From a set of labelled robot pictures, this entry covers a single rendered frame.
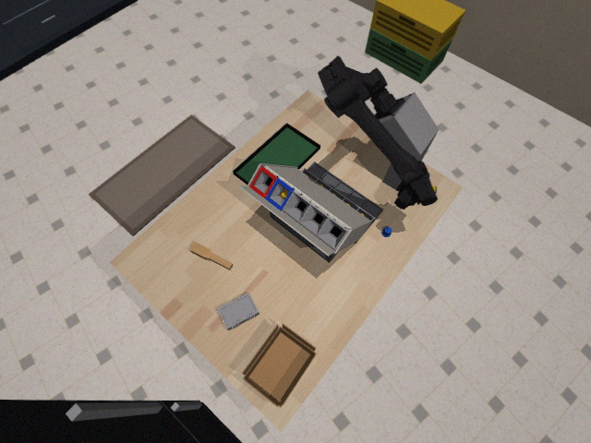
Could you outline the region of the brown wire brush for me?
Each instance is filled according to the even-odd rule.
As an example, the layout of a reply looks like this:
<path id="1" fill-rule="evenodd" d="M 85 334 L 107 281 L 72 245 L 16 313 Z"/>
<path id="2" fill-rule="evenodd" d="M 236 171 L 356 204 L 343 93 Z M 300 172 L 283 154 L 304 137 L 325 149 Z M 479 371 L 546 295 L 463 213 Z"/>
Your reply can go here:
<path id="1" fill-rule="evenodd" d="M 209 248 L 207 248 L 204 245 L 201 245 L 197 242 L 195 242 L 193 244 L 193 246 L 190 247 L 189 250 L 190 250 L 190 252 L 192 252 L 204 259 L 212 260 L 227 269 L 230 269 L 233 266 L 233 263 L 231 263 L 221 257 L 214 255 Z"/>

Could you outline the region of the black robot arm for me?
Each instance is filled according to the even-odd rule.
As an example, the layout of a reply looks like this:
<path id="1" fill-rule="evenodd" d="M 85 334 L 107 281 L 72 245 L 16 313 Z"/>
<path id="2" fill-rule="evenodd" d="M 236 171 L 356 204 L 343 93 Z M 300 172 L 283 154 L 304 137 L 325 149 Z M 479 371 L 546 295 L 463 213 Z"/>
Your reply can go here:
<path id="1" fill-rule="evenodd" d="M 345 66 L 342 58 L 336 56 L 318 72 L 327 95 L 324 101 L 338 118 L 345 114 L 354 120 L 392 163 L 394 171 L 404 182 L 401 194 L 394 202 L 397 208 L 404 210 L 412 198 L 414 201 L 419 198 L 422 206 L 431 205 L 438 198 L 425 163 L 418 162 L 414 155 L 404 150 L 379 121 L 394 114 L 405 100 L 396 100 L 385 89 L 388 84 L 381 72 L 377 68 L 372 71 L 356 71 Z M 368 99 L 374 104 L 378 118 L 367 107 L 365 101 Z"/>

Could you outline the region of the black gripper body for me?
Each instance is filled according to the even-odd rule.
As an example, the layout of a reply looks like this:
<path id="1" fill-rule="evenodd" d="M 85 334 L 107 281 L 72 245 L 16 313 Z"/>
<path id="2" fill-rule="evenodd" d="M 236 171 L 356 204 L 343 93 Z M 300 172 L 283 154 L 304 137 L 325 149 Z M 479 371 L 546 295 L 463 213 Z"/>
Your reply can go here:
<path id="1" fill-rule="evenodd" d="M 401 183 L 401 184 L 399 184 L 399 185 L 398 185 L 398 187 L 396 188 L 396 191 L 397 191 L 397 190 L 398 190 L 398 191 L 401 191 L 401 189 L 402 189 L 402 187 L 403 187 L 403 186 L 404 186 L 404 182 L 402 181 L 402 183 Z M 412 199 L 412 201 L 411 201 L 410 203 L 412 203 L 413 205 L 415 205 L 415 204 L 417 203 L 417 205 L 419 205 L 419 204 L 420 204 L 420 200 L 419 200 L 419 198 L 418 198 L 416 201 L 414 201 L 414 200 Z"/>

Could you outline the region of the green tray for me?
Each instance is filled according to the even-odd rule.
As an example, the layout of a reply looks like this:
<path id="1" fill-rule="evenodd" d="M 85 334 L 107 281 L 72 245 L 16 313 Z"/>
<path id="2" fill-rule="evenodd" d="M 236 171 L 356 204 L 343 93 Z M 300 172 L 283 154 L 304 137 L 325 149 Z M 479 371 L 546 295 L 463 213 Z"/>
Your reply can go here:
<path id="1" fill-rule="evenodd" d="M 260 163 L 293 166 L 299 170 L 319 150 L 320 144 L 286 123 L 233 173 L 248 185 Z"/>

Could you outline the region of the blue square frame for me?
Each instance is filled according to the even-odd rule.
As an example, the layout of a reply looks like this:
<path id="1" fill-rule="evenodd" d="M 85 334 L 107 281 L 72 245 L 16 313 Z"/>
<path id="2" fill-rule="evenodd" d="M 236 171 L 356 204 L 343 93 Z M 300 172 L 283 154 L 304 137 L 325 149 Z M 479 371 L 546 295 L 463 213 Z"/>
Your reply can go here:
<path id="1" fill-rule="evenodd" d="M 281 184 L 282 186 L 284 186 L 286 189 L 288 189 L 290 192 L 287 195 L 286 199 L 284 200 L 282 206 L 280 206 L 279 204 L 277 204 L 275 201 L 273 201 L 270 198 L 270 195 L 272 193 L 272 191 L 274 190 L 274 188 L 276 187 L 277 184 Z M 265 198 L 266 200 L 268 200 L 273 206 L 275 206 L 278 210 L 282 210 L 285 203 L 287 202 L 288 198 L 290 198 L 291 194 L 293 193 L 294 189 L 292 187 L 290 187 L 289 185 L 287 185 L 285 182 L 283 182 L 281 179 L 277 178 L 276 182 L 274 183 L 273 187 L 271 188 L 270 193 L 268 194 L 268 196 Z"/>

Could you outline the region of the brown cardboard box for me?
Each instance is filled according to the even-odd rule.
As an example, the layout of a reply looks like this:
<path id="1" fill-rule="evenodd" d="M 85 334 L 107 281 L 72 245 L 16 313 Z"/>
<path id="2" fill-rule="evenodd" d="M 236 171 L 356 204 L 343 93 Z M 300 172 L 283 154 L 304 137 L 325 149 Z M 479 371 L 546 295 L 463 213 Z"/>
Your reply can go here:
<path id="1" fill-rule="evenodd" d="M 282 407 L 317 355 L 315 350 L 284 323 L 280 328 L 277 324 L 242 372 L 242 379 L 276 407 Z"/>

